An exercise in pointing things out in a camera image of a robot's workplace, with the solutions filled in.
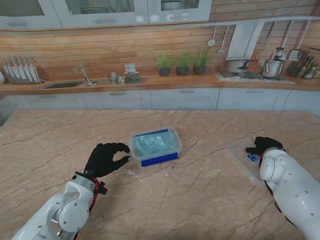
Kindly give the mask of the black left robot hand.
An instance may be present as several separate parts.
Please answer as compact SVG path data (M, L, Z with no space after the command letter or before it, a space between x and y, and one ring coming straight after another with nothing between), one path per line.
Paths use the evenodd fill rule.
M130 156L114 161L114 155L118 152L130 153L130 148L124 143L99 143L92 151L83 173L85 175L101 178L120 169L129 162Z

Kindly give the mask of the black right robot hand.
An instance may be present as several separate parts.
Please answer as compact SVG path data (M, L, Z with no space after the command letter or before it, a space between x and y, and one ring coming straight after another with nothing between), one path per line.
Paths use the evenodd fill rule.
M283 145L279 141L270 137L257 136L254 144L255 147L247 147L245 152L261 156L269 148L283 149Z

